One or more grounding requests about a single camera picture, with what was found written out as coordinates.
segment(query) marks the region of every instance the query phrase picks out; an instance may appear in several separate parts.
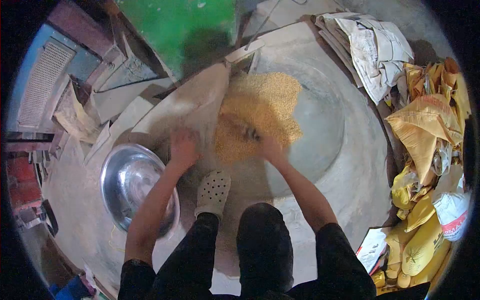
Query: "shoe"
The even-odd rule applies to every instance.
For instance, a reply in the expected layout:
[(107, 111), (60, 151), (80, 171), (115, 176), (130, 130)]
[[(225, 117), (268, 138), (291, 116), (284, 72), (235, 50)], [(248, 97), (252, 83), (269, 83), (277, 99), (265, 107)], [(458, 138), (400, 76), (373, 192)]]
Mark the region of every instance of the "shoe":
[(225, 171), (215, 170), (205, 176), (197, 192), (195, 218), (201, 213), (211, 213), (221, 220), (231, 183)]

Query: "metal basin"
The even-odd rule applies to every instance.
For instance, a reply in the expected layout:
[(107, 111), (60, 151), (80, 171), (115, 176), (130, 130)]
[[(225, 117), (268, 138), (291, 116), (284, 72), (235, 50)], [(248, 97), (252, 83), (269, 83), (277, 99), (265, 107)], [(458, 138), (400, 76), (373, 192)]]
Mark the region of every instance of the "metal basin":
[[(105, 159), (100, 172), (100, 190), (105, 208), (115, 225), (127, 232), (148, 192), (165, 165), (152, 151), (137, 144), (120, 144)], [(174, 188), (161, 222), (158, 238), (169, 239), (178, 226), (180, 203)]]

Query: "yellow grain pile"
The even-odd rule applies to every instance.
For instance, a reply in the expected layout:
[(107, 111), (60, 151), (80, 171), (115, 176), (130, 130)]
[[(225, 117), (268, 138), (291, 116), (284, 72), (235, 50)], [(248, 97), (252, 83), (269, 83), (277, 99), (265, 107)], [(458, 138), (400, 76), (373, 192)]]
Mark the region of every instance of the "yellow grain pile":
[[(234, 114), (287, 146), (302, 136), (299, 124), (292, 117), (300, 91), (299, 82), (284, 73), (243, 73), (230, 82), (220, 115)], [(258, 147), (225, 120), (218, 121), (215, 141), (216, 153), (226, 163), (253, 156)]]

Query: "metal grate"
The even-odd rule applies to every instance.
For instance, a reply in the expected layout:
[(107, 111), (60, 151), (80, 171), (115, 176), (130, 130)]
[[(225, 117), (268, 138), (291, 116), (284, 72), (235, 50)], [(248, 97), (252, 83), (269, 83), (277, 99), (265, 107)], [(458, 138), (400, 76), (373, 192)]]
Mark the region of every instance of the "metal grate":
[(30, 73), (25, 89), (18, 116), (20, 126), (38, 127), (40, 125), (55, 82), (75, 54), (50, 41), (45, 43), (44, 48), (40, 59)]

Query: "hand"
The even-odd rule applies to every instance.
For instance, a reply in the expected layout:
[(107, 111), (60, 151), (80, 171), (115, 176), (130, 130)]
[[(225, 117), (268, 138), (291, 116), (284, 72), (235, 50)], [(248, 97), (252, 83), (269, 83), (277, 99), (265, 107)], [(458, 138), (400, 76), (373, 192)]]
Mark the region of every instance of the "hand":
[(274, 167), (287, 160), (282, 145), (272, 136), (261, 136), (258, 155), (270, 162)]
[(193, 166), (201, 157), (201, 154), (196, 150), (197, 136), (197, 132), (187, 128), (178, 129), (170, 133), (172, 159), (169, 164), (174, 165), (181, 174)]

